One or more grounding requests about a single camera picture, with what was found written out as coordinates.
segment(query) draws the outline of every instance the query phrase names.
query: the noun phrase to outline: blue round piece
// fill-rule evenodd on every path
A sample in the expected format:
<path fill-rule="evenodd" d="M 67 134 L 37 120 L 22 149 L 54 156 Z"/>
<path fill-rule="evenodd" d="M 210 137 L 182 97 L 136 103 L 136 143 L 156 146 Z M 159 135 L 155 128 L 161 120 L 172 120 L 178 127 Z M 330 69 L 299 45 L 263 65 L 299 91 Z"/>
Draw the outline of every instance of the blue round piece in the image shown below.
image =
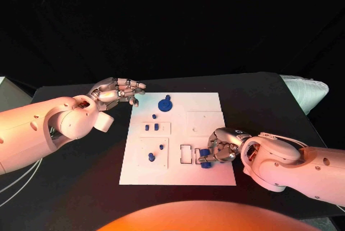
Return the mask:
<path fill-rule="evenodd" d="M 201 155 L 201 156 L 206 156 L 206 155 L 210 155 L 210 154 L 211 154 L 210 149 L 201 149 L 201 150 L 200 150 L 200 155 Z M 203 167 L 204 169 L 211 168 L 211 162 L 203 163 L 203 164 L 201 164 L 201 167 Z"/>
<path fill-rule="evenodd" d="M 154 156 L 154 153 L 149 153 L 149 161 L 154 162 L 156 157 Z"/>
<path fill-rule="evenodd" d="M 159 109 L 162 112 L 169 112 L 174 108 L 174 104 L 171 102 L 171 96 L 167 95 L 167 99 L 161 100 L 159 102 Z"/>

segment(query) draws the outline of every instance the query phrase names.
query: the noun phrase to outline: black table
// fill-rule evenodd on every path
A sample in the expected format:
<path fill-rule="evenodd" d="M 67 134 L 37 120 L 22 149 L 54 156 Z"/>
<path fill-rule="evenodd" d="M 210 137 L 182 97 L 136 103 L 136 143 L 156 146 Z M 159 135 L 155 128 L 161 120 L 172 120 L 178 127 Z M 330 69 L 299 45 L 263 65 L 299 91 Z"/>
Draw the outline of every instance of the black table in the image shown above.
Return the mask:
<path fill-rule="evenodd" d="M 148 92 L 219 92 L 227 127 L 253 135 L 265 131 L 292 137 L 311 146 L 325 146 L 278 74 L 143 82 Z M 32 102 L 86 94 L 92 86 L 42 87 Z M 335 205 L 308 198 L 291 188 L 282 193 L 262 188 L 243 173 L 240 158 L 233 162 L 237 186 L 119 185 L 132 106 L 122 103 L 107 113 L 116 119 L 109 132 L 93 129 L 83 139 L 44 158 L 32 181 L 0 208 L 2 230 L 94 230 L 136 210 L 185 200 L 233 201 L 298 219 L 344 215 Z M 28 167 L 0 176 L 2 187 L 27 170 Z M 2 201 L 24 182 L 2 193 Z"/>

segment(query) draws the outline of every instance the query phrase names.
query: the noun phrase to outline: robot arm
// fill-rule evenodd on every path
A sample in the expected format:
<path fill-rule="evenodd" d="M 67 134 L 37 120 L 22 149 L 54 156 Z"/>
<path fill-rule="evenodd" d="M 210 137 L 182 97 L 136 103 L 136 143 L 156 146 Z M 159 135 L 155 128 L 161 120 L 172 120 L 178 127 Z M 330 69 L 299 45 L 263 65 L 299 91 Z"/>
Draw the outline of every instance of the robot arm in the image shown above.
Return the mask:
<path fill-rule="evenodd" d="M 345 206 L 345 151 L 309 147 L 281 137 L 302 146 L 298 150 L 278 137 L 268 133 L 252 137 L 240 130 L 220 128 L 208 143 L 214 153 L 200 161 L 230 162 L 240 154 L 245 173 L 266 189 L 282 192 L 289 186 L 308 197 Z"/>
<path fill-rule="evenodd" d="M 0 174 L 8 173 L 55 152 L 83 138 L 93 127 L 109 131 L 115 121 L 102 111 L 119 102 L 139 106 L 135 94 L 145 94 L 146 85 L 109 78 L 87 95 L 61 97 L 0 113 Z"/>

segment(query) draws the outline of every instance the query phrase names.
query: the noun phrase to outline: screw hole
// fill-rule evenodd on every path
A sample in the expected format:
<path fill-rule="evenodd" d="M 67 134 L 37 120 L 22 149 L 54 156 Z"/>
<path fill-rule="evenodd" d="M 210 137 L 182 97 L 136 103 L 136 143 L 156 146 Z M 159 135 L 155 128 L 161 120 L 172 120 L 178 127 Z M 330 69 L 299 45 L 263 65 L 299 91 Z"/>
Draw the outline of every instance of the screw hole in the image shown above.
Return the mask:
<path fill-rule="evenodd" d="M 37 125 L 35 122 L 31 122 L 31 128 L 32 128 L 35 131 L 38 131 L 38 125 Z"/>
<path fill-rule="evenodd" d="M 331 162 L 330 162 L 330 160 L 327 158 L 324 158 L 324 164 L 325 165 L 331 165 Z"/>

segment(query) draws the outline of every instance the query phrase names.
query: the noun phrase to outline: white fabric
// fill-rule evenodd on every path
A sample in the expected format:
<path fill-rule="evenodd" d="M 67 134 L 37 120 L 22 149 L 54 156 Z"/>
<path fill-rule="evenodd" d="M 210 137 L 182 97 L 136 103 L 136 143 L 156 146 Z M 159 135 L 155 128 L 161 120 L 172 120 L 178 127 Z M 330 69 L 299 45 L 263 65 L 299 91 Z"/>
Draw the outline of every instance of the white fabric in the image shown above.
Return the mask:
<path fill-rule="evenodd" d="M 298 76 L 281 75 L 288 88 L 292 91 L 301 108 L 308 115 L 322 98 L 330 92 L 330 87 L 324 82 Z"/>

